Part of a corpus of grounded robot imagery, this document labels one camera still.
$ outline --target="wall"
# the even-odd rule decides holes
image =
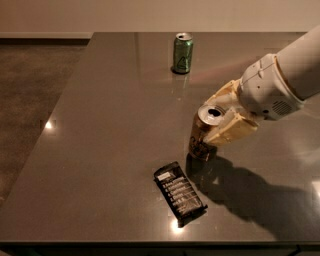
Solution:
[[[319,0],[0,0],[0,37],[94,31],[308,31]]]

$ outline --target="green soda can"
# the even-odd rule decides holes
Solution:
[[[172,71],[187,74],[191,68],[193,41],[190,33],[178,33],[174,40]]]

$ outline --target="brown can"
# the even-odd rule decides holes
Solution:
[[[193,119],[189,141],[189,153],[192,157],[208,161],[215,156],[217,147],[203,142],[207,134],[218,126],[223,119],[223,111],[215,106],[203,105]]]

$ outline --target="soda can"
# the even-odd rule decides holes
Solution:
[[[208,161],[215,156],[217,148],[203,140],[223,120],[224,111],[217,106],[203,105],[193,119],[189,141],[189,154],[196,159]]]
[[[178,74],[190,72],[193,40],[190,33],[178,33],[174,40],[172,71]]]

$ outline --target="label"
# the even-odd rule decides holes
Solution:
[[[170,178],[170,173],[169,172],[165,172],[165,173],[163,173],[163,174],[158,176],[158,180],[159,181],[162,181],[162,180],[164,180],[166,178]]]

